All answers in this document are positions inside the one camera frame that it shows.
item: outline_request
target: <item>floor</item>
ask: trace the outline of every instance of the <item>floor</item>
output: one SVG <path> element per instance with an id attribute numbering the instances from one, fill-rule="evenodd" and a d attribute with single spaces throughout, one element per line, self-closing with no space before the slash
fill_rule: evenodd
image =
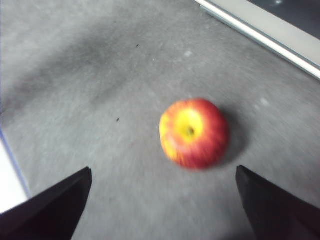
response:
<path id="1" fill-rule="evenodd" d="M 201 172 L 158 133 L 194 97 L 232 132 Z M 319 119 L 319 81 L 192 0 L 1 2 L 1 124 L 32 194 L 92 168 L 74 239 L 250 240 L 238 165 L 320 207 Z"/>

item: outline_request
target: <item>apple stem cavity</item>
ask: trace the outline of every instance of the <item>apple stem cavity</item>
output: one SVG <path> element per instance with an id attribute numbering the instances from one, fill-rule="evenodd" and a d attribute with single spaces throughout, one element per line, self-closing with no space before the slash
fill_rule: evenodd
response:
<path id="1" fill-rule="evenodd" d="M 193 136 L 195 134 L 195 130 L 192 127 L 188 127 L 187 133 L 189 136 Z"/>

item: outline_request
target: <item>blue edge strip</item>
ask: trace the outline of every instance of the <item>blue edge strip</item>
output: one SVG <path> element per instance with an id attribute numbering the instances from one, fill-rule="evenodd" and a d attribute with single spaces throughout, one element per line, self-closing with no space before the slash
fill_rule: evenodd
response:
<path id="1" fill-rule="evenodd" d="M 10 161 L 11 161 L 11 163 L 12 163 L 12 166 L 13 166 L 13 168 L 14 168 L 14 170 L 15 170 L 18 178 L 19 178 L 19 181 L 20 181 L 20 183 L 21 183 L 21 185 L 22 185 L 22 188 L 23 188 L 23 190 L 24 190 L 27 198 L 29 199 L 29 198 L 31 198 L 31 196 L 32 196 L 32 195 L 31 195 L 31 192 L 30 192 L 30 190 L 29 190 L 29 188 L 28 188 L 28 186 L 27 186 L 27 183 L 26 183 L 25 178 L 24 178 L 24 176 L 23 176 L 23 174 L 22 174 L 22 171 L 21 171 L 21 169 L 20 169 L 20 167 L 19 167 L 19 164 L 18 164 L 18 162 L 16 161 L 13 153 L 11 152 L 11 150 L 10 150 L 10 148 L 9 148 L 8 142 L 6 141 L 6 138 L 5 138 L 5 136 L 4 136 L 1 128 L 0 128 L 0 136 L 1 136 L 1 140 L 2 140 L 2 142 L 3 142 L 3 145 L 4 145 L 4 147 L 5 147 L 5 150 L 6 150 L 7 154 L 9 155 L 9 158 L 10 158 Z"/>

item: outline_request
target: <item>dark area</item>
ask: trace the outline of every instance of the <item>dark area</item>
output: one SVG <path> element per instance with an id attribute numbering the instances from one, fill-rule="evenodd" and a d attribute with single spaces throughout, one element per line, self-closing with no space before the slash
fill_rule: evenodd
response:
<path id="1" fill-rule="evenodd" d="M 320 209 L 244 166 L 237 167 L 236 183 L 257 239 L 320 239 Z"/>
<path id="2" fill-rule="evenodd" d="M 92 184 L 86 167 L 0 215 L 1 240 L 69 240 L 85 209 Z"/>
<path id="3" fill-rule="evenodd" d="M 319 0 L 247 0 L 302 31 L 320 39 Z"/>

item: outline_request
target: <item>apple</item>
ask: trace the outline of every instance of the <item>apple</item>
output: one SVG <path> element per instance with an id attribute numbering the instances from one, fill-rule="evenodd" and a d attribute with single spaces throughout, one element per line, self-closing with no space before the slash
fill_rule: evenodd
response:
<path id="1" fill-rule="evenodd" d="M 171 105 L 161 116 L 159 131 L 167 157 L 189 169 L 205 169 L 218 163 L 230 138 L 223 114 L 203 98 Z"/>

